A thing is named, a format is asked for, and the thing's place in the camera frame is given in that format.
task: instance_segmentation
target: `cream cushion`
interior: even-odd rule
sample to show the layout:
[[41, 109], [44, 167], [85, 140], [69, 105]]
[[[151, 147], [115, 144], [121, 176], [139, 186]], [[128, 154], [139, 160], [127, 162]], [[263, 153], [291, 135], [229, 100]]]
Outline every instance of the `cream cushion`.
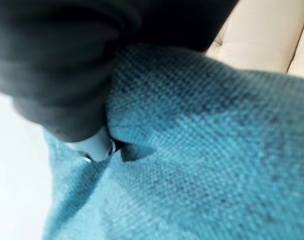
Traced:
[[207, 56], [304, 77], [304, 0], [240, 0]]

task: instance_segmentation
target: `silver ring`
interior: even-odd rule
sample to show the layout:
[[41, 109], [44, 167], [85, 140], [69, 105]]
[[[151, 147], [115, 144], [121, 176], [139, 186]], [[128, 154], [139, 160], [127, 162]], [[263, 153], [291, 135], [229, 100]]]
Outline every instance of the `silver ring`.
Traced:
[[112, 144], [112, 149], [111, 149], [111, 151], [108, 154], [109, 157], [116, 152], [116, 143], [112, 139], [110, 139], [110, 142]]

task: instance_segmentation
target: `teal fabric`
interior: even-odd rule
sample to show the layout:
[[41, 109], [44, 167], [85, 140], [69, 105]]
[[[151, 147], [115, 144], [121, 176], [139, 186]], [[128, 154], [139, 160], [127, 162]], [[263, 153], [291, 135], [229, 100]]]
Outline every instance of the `teal fabric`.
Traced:
[[304, 79], [182, 48], [120, 53], [108, 127], [87, 163], [47, 134], [45, 240], [304, 240]]

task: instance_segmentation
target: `black fabric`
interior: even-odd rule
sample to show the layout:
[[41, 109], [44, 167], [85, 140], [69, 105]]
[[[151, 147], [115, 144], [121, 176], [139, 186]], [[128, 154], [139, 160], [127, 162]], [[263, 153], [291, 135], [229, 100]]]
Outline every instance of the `black fabric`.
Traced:
[[120, 46], [204, 50], [236, 2], [0, 0], [0, 91], [60, 140], [84, 140], [104, 124]]

